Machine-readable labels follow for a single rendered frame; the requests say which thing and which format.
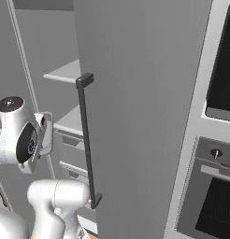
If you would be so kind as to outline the black microwave oven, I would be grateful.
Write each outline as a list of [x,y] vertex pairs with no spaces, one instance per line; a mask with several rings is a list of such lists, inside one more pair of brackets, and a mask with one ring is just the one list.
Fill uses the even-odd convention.
[[205,114],[230,121],[230,3],[208,86]]

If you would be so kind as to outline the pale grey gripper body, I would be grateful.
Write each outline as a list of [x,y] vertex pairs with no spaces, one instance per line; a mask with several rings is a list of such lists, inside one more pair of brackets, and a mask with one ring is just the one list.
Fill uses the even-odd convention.
[[48,155],[53,146],[53,116],[50,112],[35,113],[37,122],[37,152]]

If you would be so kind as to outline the grey fridge body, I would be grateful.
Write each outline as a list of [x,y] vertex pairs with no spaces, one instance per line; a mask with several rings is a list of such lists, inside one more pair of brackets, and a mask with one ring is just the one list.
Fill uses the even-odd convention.
[[[18,9],[15,0],[0,0],[0,100],[20,96],[30,108],[49,111],[57,122],[78,104],[78,92],[72,83],[43,76],[79,58],[74,16],[71,11]],[[59,164],[81,167],[84,150],[65,146],[43,156],[31,175],[16,165],[0,165],[0,185],[9,207],[32,228],[33,207],[27,202],[27,189],[39,179],[68,179]]]

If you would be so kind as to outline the grey fridge door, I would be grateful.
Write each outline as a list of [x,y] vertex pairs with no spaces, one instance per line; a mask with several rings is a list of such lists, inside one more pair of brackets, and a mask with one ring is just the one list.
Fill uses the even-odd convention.
[[163,239],[211,0],[74,0],[99,239]]

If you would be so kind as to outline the pale grey fridge shelf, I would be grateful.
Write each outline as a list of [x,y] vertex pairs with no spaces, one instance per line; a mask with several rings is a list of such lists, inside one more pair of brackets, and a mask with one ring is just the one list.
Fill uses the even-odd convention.
[[77,105],[65,116],[55,122],[53,127],[58,130],[83,136],[79,106]]
[[43,78],[73,83],[81,76],[79,60],[68,63],[43,76]]

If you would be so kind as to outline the black oven knob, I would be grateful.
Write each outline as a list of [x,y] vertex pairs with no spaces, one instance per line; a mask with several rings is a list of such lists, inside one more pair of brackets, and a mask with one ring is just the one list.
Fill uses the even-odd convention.
[[220,149],[214,148],[210,151],[210,154],[213,156],[215,160],[217,160],[223,155],[223,152]]

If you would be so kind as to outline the pale grey appliance cabinet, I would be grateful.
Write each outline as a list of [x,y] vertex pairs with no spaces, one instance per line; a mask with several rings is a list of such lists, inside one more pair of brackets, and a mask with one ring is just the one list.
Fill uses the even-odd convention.
[[215,63],[216,53],[222,36],[223,25],[230,0],[212,0],[208,14],[208,24],[194,85],[189,118],[180,153],[180,160],[169,206],[163,239],[192,239],[176,231],[186,183],[194,160],[197,137],[230,143],[230,121],[208,118],[205,115],[206,95]]

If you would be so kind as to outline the grey fridge drawer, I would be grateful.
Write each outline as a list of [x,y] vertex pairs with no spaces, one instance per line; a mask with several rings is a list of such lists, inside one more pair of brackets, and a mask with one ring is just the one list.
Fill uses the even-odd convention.
[[68,172],[69,176],[77,181],[88,184],[88,171],[67,162],[59,162],[59,164]]
[[56,140],[60,150],[64,150],[65,146],[85,150],[83,140],[75,135],[62,130],[56,130]]

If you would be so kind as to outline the grey oven with black window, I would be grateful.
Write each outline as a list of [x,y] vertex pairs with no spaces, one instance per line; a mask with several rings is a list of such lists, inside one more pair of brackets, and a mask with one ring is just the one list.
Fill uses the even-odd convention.
[[[223,155],[215,160],[214,148]],[[200,172],[206,165],[230,176],[230,144],[198,139],[176,231],[194,239],[230,239],[230,182]]]

